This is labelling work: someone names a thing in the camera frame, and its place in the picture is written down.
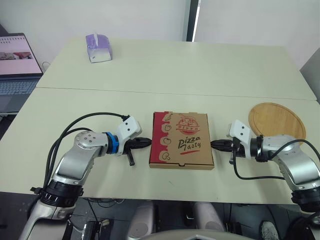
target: laptop screen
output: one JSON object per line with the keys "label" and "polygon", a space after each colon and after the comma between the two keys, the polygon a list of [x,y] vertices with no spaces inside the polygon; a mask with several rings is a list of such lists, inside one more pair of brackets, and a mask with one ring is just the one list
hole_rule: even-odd
{"label": "laptop screen", "polygon": [[10,35],[0,36],[0,76],[42,74],[23,33]]}

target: robotic arm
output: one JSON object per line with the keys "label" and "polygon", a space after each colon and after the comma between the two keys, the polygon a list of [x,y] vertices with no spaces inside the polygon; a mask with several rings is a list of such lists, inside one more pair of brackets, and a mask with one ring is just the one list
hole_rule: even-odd
{"label": "robotic arm", "polygon": [[252,138],[251,129],[239,120],[231,124],[228,136],[232,140],[215,140],[211,146],[223,152],[232,152],[231,164],[235,164],[235,157],[249,160],[254,157],[257,162],[274,161],[292,190],[292,201],[305,212],[320,211],[320,172],[315,162],[300,149],[298,142],[288,145],[274,156],[283,145],[295,140],[294,137],[261,135]]}
{"label": "robotic arm", "polygon": [[62,157],[40,199],[20,235],[28,240],[39,219],[67,220],[71,217],[75,203],[83,194],[83,185],[94,164],[94,159],[105,154],[120,156],[127,154],[130,166],[134,165],[131,149],[144,148],[151,144],[148,138],[135,138],[142,132],[139,123],[131,116],[110,132],[83,131],[76,135],[73,147]]}

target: tissue box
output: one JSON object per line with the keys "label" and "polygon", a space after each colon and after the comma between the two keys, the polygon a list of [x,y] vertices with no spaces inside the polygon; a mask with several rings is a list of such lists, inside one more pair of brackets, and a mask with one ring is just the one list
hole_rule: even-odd
{"label": "tissue box", "polygon": [[109,39],[105,35],[91,34],[85,37],[88,56],[91,63],[112,60],[112,51]]}
{"label": "tissue box", "polygon": [[155,112],[149,166],[213,169],[207,114]]}

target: wooden cutting board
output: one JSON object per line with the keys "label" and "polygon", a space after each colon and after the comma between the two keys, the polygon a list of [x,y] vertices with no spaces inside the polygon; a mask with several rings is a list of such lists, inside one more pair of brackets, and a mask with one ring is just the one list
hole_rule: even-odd
{"label": "wooden cutting board", "polygon": [[264,102],[254,106],[249,113],[249,124],[257,136],[286,134],[306,139],[306,128],[301,119],[280,104]]}

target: table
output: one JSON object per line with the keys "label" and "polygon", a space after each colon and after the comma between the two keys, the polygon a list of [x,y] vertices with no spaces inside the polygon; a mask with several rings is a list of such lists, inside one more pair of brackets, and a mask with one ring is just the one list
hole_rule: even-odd
{"label": "table", "polygon": [[[30,187],[41,186],[50,146],[70,122],[82,115],[130,114],[140,122],[141,136],[151,138],[154,111],[207,113],[210,137],[216,140],[226,137],[228,124],[234,119],[248,125],[250,109],[263,102],[278,103],[294,111],[306,127],[306,139],[320,149],[320,106],[314,100],[36,88],[0,141],[0,191],[31,193]],[[95,116],[75,127],[114,133],[120,123],[117,117]],[[57,160],[72,147],[74,136],[62,141]],[[308,146],[303,144],[302,150],[319,165]],[[149,168],[150,147],[132,153],[136,162],[133,167],[126,156],[96,158],[84,196],[292,204],[291,191],[283,180],[238,179],[226,152],[213,150],[213,170]],[[274,162],[239,158],[237,163],[242,176],[280,175]]]}
{"label": "table", "polygon": [[71,40],[38,88],[316,100],[280,46],[110,39],[113,60],[90,63]]}

